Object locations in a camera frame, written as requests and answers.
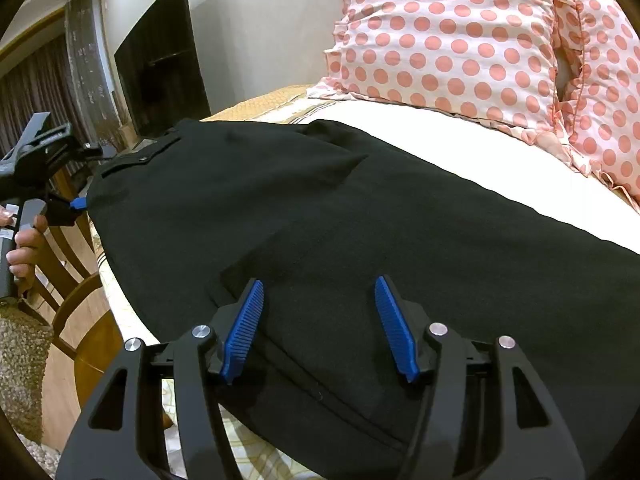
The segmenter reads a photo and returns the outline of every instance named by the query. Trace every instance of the silver pin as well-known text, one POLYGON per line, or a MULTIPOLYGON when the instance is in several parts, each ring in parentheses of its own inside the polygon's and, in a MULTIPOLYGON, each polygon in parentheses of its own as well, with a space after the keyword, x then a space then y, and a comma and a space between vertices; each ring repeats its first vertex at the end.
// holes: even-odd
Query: silver pin
POLYGON ((431 323, 429 325, 429 332, 433 335, 445 335, 448 331, 447 325, 442 323, 431 323))
POLYGON ((207 325, 198 325, 196 328, 191 330, 191 333, 194 337, 203 338, 211 333, 211 329, 207 325))
POLYGON ((124 343, 124 349, 127 352, 135 352, 138 348, 142 346, 142 341, 137 337, 132 337, 131 339, 127 339, 124 343))
POLYGON ((498 338, 498 344, 502 348, 506 348, 507 350, 510 350, 510 349, 514 348, 514 346, 516 346, 516 340, 513 337, 511 337, 510 335, 501 335, 498 338))

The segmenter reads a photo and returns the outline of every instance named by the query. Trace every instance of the person's arm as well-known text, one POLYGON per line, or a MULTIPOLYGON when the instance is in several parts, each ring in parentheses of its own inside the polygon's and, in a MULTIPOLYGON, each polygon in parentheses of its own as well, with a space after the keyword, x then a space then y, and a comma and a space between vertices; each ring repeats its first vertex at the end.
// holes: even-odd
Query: person's arm
MULTIPOLYGON (((0 206, 0 227, 8 225, 11 213, 0 206)), ((33 227, 23 229, 15 235, 16 249, 6 254, 9 262, 9 270, 18 282, 18 293, 22 295, 33 286, 35 280, 35 266, 38 261, 38 252, 44 243, 44 232, 47 230, 47 219, 37 215, 33 220, 33 227)))

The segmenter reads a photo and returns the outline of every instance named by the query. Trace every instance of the black fabric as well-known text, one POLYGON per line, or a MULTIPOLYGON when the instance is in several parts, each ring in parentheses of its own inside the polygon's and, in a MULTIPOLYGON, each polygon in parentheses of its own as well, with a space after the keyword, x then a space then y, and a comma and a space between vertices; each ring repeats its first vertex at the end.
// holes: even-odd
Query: black fabric
POLYGON ((393 478, 414 430, 424 385, 396 373, 380 274, 465 337, 512 335, 589 472, 640 405, 640 256, 344 124, 185 121, 104 166, 88 207, 160 340, 263 280, 246 368, 218 394, 326 478, 393 478))

